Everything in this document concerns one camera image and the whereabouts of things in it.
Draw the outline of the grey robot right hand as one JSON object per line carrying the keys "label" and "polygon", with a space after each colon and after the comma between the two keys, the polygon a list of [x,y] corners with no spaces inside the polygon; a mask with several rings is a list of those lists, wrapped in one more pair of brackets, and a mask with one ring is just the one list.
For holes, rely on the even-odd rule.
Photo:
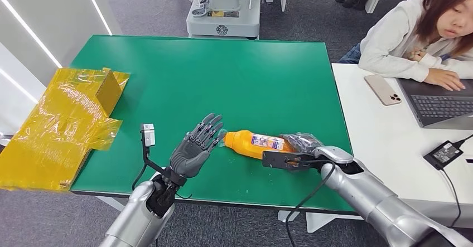
{"label": "grey robot right hand", "polygon": [[281,134],[291,147],[297,153],[312,153],[317,147],[322,147],[324,144],[310,133],[293,133]]}

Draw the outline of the person's right hand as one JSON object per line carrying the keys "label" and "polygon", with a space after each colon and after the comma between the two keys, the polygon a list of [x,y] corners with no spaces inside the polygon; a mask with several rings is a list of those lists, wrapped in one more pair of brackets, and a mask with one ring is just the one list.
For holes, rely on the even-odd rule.
{"label": "person's right hand", "polygon": [[460,91],[466,88],[455,72],[436,68],[428,70],[428,75],[423,82],[449,91]]}

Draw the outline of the person's left hand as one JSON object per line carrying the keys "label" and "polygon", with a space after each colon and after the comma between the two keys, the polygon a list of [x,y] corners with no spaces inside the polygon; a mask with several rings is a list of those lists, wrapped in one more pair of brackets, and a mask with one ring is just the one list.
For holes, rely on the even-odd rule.
{"label": "person's left hand", "polygon": [[408,59],[416,62],[420,62],[424,56],[426,55],[426,51],[424,49],[414,49],[408,54]]}

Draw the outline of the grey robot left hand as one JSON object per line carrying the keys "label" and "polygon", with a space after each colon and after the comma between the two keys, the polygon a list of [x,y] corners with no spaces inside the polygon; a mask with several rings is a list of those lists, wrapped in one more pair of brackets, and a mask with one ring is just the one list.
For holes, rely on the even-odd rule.
{"label": "grey robot left hand", "polygon": [[185,178],[199,173],[210,152],[225,136],[221,119],[221,115],[210,113],[186,133],[170,157],[170,167],[175,173]]}

